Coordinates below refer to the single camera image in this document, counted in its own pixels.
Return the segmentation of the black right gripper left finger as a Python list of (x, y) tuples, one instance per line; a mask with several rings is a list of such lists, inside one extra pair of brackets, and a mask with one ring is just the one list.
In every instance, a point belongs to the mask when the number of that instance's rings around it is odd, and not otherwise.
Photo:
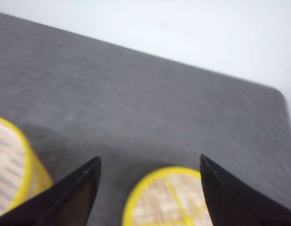
[(85, 226), (101, 175), (94, 157), (51, 188), (0, 216), (0, 226)]

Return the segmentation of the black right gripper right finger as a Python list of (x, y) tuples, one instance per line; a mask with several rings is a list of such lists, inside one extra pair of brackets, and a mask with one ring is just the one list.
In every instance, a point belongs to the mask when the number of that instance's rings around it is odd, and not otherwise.
[(291, 210), (261, 194), (205, 155), (201, 182), (215, 226), (291, 226)]

